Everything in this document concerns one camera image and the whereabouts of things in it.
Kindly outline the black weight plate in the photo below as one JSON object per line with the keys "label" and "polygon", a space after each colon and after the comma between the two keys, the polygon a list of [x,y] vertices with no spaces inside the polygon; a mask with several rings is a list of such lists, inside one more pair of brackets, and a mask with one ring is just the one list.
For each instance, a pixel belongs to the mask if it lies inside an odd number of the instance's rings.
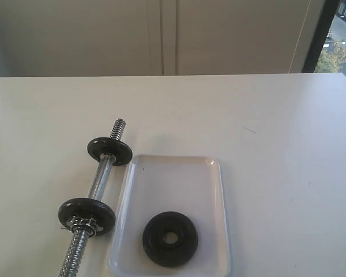
{"label": "black weight plate", "polygon": [[114,166],[127,165],[133,157],[133,152],[127,144],[110,137],[94,138],[88,143],[87,151],[98,162],[101,161],[102,155],[113,155]]}
{"label": "black weight plate", "polygon": [[182,213],[162,212],[145,226],[142,245],[146,255],[157,265],[180,267],[189,262],[197,250],[197,229]]}
{"label": "black weight plate", "polygon": [[60,223],[70,230],[67,225],[73,216],[83,219],[93,218],[98,227],[96,236],[109,233],[115,225],[115,214],[113,210],[105,203],[90,198],[74,198],[65,201],[58,210],[58,219]]}

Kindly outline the chrome threaded dumbbell bar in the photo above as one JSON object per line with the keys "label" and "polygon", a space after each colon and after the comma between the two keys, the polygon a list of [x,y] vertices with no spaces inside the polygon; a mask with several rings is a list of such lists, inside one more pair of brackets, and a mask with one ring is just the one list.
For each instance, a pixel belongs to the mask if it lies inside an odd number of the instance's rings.
{"label": "chrome threaded dumbbell bar", "polygon": [[[111,134],[108,137],[121,141],[125,125],[126,125],[126,122],[122,118],[117,119],[111,130]],[[113,165],[114,162],[115,162],[115,157],[113,155],[101,156],[101,161],[98,162],[99,165],[97,167],[96,174],[93,179],[90,191],[88,193],[88,196],[85,198],[101,201],[106,184],[110,176],[111,169],[112,167],[114,167]],[[76,230],[72,234],[73,234],[72,240],[70,241],[70,245],[66,252],[66,256],[61,266],[59,276],[76,276],[77,275],[85,248],[87,246],[87,242],[90,238],[96,236],[95,235],[91,237],[88,235],[88,233],[85,230],[80,230],[80,229]]]}

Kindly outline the white plastic tray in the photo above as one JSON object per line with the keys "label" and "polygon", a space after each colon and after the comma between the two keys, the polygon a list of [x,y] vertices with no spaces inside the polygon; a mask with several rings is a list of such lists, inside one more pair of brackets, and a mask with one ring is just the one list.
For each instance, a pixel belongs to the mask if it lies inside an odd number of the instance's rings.
{"label": "white plastic tray", "polygon": [[[186,215],[198,233],[194,256],[175,268],[154,263],[142,245],[147,223],[167,211]],[[206,157],[135,156],[123,180],[107,268],[112,276],[228,276],[231,255],[219,164]]]}

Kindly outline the black window frame post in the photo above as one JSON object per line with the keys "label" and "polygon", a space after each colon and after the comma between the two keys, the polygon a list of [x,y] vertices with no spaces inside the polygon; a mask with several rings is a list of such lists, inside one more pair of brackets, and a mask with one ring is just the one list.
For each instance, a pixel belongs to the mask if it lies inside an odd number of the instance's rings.
{"label": "black window frame post", "polygon": [[339,2],[338,0],[324,1],[301,73],[314,73]]}

